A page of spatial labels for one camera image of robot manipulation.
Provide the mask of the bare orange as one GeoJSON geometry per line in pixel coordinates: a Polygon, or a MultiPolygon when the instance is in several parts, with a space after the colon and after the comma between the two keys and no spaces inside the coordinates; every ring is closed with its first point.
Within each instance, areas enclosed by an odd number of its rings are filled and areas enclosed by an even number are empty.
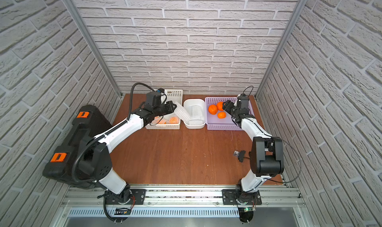
{"type": "Polygon", "coordinates": [[[224,102],[218,102],[217,104],[216,104],[216,106],[217,106],[217,109],[219,110],[219,111],[224,111],[224,109],[223,109],[223,104],[224,104],[224,102]]]}
{"type": "Polygon", "coordinates": [[[210,105],[208,107],[208,112],[211,114],[211,115],[215,115],[218,113],[218,107],[216,105],[210,105]]]}
{"type": "Polygon", "coordinates": [[[217,114],[217,117],[218,117],[219,119],[224,119],[224,118],[226,118],[226,112],[219,112],[219,113],[217,114]]]}

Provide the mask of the white foam net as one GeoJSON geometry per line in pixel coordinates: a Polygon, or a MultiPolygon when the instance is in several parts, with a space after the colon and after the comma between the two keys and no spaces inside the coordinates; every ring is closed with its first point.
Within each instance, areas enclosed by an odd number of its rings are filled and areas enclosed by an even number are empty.
{"type": "Polygon", "coordinates": [[[192,106],[192,118],[193,120],[203,120],[203,112],[200,106],[192,106]]]}
{"type": "Polygon", "coordinates": [[[176,108],[174,109],[175,115],[178,116],[185,124],[189,124],[192,119],[189,112],[180,103],[173,101],[173,104],[176,105],[176,108]]]}

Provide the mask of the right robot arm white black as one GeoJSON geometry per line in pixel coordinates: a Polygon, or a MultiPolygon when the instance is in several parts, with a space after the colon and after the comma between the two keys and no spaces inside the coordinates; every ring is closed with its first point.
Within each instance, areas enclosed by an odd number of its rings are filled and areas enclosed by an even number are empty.
{"type": "Polygon", "coordinates": [[[236,101],[227,100],[223,110],[231,115],[233,122],[245,131],[252,140],[249,155],[250,170],[240,180],[241,191],[254,193],[267,180],[284,171],[283,142],[267,133],[249,112],[249,97],[239,94],[236,101]]]}

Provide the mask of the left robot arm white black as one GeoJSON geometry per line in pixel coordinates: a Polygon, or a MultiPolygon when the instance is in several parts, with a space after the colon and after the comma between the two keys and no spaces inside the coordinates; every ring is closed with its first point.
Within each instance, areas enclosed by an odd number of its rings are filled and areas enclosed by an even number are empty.
{"type": "Polygon", "coordinates": [[[94,136],[87,145],[80,150],[71,174],[74,183],[93,183],[100,184],[107,191],[121,195],[128,191],[127,183],[113,170],[110,154],[113,150],[130,135],[141,130],[150,124],[155,117],[172,114],[180,107],[173,101],[149,101],[143,107],[137,108],[129,113],[123,121],[113,126],[109,130],[94,136]],[[93,151],[91,169],[80,167],[80,162],[84,160],[85,154],[93,151]]]}

